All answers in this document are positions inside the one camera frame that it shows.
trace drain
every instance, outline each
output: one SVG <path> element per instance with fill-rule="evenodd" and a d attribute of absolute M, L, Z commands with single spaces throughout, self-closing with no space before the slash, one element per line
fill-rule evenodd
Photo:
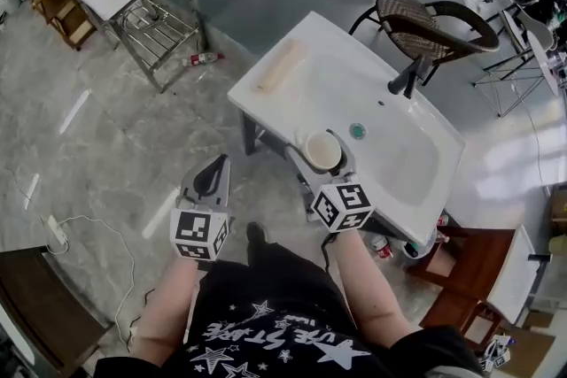
<path fill-rule="evenodd" d="M 350 128 L 351 137 L 357 141 L 360 141 L 366 135 L 366 128 L 360 123 L 353 123 Z"/>

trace black chair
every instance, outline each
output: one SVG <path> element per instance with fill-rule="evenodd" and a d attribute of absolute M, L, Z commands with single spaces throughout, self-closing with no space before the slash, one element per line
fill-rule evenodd
<path fill-rule="evenodd" d="M 371 18 L 377 13 L 378 19 Z M 449 16 L 471 26 L 480 37 L 469 42 L 439 28 L 435 17 Z M 417 0 L 376 0 L 353 24 L 349 34 L 365 20 L 376 22 L 393 43 L 412 60 L 420 56 L 433 62 L 431 72 L 423 81 L 427 85 L 439 65 L 480 52 L 495 52 L 500 48 L 496 33 L 473 10 L 457 2 L 439 1 L 421 4 Z"/>

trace wooden cabinet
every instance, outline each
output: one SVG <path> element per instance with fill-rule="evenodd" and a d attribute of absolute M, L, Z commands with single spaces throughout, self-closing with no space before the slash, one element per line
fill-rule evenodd
<path fill-rule="evenodd" d="M 61 376 L 97 348 L 101 326 L 45 261 L 44 248 L 0 253 L 0 303 L 18 331 Z"/>
<path fill-rule="evenodd" d="M 32 0 L 32 5 L 75 50 L 95 31 L 87 13 L 76 0 Z"/>
<path fill-rule="evenodd" d="M 451 238 L 438 243 L 408 273 L 443 288 L 420 325 L 452 325 L 467 337 L 481 331 L 470 346 L 482 351 L 503 320 L 498 307 L 487 301 L 509 255 L 516 230 L 439 227 Z"/>

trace concrete floor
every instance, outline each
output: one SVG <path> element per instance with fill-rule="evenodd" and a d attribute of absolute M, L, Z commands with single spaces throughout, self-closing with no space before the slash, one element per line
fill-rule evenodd
<path fill-rule="evenodd" d="M 105 220 L 124 235 L 136 258 L 136 288 L 119 317 L 123 328 L 139 314 L 143 294 L 153 288 L 172 256 L 167 215 L 157 213 L 167 213 L 186 169 L 220 152 L 228 152 L 234 163 L 230 207 L 237 217 L 221 257 L 245 261 L 245 223 L 259 220 L 273 241 L 322 264 L 324 230 L 306 224 L 291 169 L 265 148 L 251 158 L 244 155 L 226 93 L 254 56 L 262 55 L 309 11 L 348 29 L 374 0 L 200 1 L 209 23 L 232 39 L 215 34 L 228 58 L 189 69 L 183 59 L 193 50 L 181 49 L 161 78 L 182 77 L 164 95 L 156 95 L 124 49 L 111 51 L 95 34 L 81 52 L 70 50 L 29 5 L 9 18 L 0 34 L 0 168 L 14 172 L 18 181 L 16 186 L 9 173 L 0 171 L 0 248 L 43 244 L 47 235 L 59 251 L 37 214 L 43 219 L 84 214 Z M 475 0 L 468 1 L 476 8 Z M 481 11 L 485 17 L 498 8 L 489 6 Z M 463 24 L 450 30 L 470 36 Z M 363 24 L 355 37 L 394 68 L 408 65 L 372 23 Z M 541 220 L 547 198 L 525 107 L 538 129 L 541 178 L 552 184 L 565 179 L 563 99 L 553 98 L 542 84 L 525 107 L 497 120 L 470 85 L 483 66 L 511 54 L 503 38 L 500 52 L 442 66 L 430 85 L 419 89 L 467 140 L 447 209 L 466 227 L 514 228 L 524 223 L 537 249 L 544 251 L 548 234 Z M 84 90 L 89 98 L 60 134 Z M 502 97 L 513 101 L 511 89 L 503 91 Z M 26 207 L 21 191 L 27 192 L 35 174 L 39 182 Z M 70 250 L 53 256 L 53 265 L 93 309 L 111 319 L 129 286 L 128 256 L 102 224 L 75 220 L 64 230 Z M 401 261 L 380 266 L 408 317 L 419 320 L 436 290 L 409 279 Z M 105 353 L 116 352 L 120 346 L 113 330 Z"/>

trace black shoe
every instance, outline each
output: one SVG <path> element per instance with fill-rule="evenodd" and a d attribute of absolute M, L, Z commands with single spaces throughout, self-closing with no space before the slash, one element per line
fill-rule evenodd
<path fill-rule="evenodd" d="M 258 222 L 249 222 L 246 226 L 246 238 L 249 244 L 262 244 L 266 242 L 266 229 Z"/>

